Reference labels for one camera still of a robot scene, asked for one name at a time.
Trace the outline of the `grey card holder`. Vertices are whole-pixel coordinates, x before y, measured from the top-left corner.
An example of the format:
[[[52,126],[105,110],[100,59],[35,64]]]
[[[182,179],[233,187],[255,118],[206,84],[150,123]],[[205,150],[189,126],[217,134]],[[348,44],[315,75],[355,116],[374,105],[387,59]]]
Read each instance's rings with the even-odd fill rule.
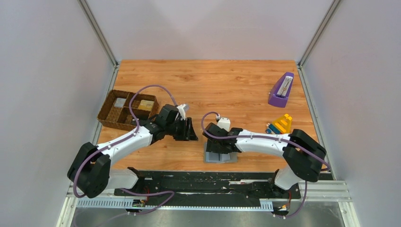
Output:
[[[205,163],[236,163],[238,161],[237,153],[231,152],[223,154],[220,152],[219,145],[213,144],[212,142],[206,142],[204,144],[204,162]]]

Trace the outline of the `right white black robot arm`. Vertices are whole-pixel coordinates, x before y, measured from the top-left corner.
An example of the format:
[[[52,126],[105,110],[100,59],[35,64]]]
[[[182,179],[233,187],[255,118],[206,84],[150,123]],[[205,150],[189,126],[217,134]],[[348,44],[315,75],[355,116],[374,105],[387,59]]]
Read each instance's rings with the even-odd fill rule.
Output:
[[[317,182],[322,166],[328,165],[324,160],[325,148],[300,129],[286,134],[265,134],[242,128],[227,131],[209,123],[203,128],[203,135],[217,145],[218,153],[259,152],[283,158],[287,165],[273,179],[283,190],[289,190],[301,180]]]

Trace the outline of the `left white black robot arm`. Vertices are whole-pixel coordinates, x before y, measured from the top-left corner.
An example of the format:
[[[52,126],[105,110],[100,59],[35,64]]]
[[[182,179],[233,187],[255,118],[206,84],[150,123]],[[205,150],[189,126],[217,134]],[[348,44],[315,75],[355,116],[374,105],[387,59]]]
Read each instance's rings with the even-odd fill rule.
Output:
[[[74,195],[94,198],[108,189],[132,189],[139,181],[138,172],[133,168],[113,170],[116,162],[165,136],[176,141],[197,141],[192,119],[186,116],[188,109],[188,104],[166,104],[159,114],[140,121],[138,127],[116,139],[97,145],[83,144],[67,172]]]

